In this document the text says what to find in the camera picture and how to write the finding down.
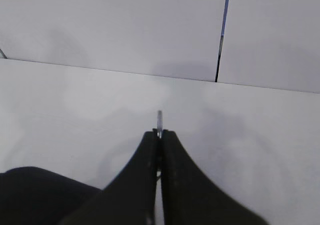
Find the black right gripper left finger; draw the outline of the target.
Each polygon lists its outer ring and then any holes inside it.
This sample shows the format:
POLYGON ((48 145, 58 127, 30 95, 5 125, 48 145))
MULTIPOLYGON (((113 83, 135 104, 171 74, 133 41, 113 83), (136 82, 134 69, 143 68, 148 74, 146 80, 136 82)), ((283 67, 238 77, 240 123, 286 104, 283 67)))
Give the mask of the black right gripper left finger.
POLYGON ((116 178, 64 218, 61 224, 155 224, 158 141, 155 131, 145 132, 133 156, 116 178))

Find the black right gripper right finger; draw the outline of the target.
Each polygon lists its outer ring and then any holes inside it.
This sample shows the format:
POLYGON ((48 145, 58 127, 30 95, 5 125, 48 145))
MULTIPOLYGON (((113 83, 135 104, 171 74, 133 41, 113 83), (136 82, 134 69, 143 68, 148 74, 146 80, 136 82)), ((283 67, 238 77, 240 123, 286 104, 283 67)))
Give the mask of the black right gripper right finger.
POLYGON ((174 131, 163 131, 160 154, 166 225, 267 224, 215 185, 195 164, 174 131))

